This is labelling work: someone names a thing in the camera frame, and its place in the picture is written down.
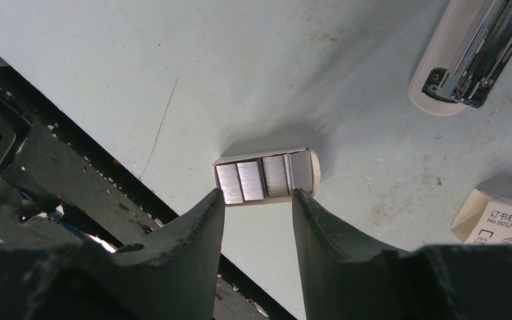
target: floor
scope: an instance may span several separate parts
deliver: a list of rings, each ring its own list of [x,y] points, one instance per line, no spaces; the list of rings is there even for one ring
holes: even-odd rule
[[[446,4],[0,0],[0,56],[178,213],[220,155],[306,146],[328,210],[415,249],[512,175],[512,62],[480,110],[407,97]],[[228,209],[223,253],[305,318],[290,203]]]

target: white tabletop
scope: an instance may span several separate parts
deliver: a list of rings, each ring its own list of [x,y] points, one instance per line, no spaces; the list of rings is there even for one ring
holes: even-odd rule
[[[178,213],[224,152],[305,146],[321,204],[415,249],[457,242],[470,190],[512,172],[512,62],[480,110],[407,97],[446,4],[0,0],[0,56]],[[290,203],[227,209],[223,253],[305,318]]]

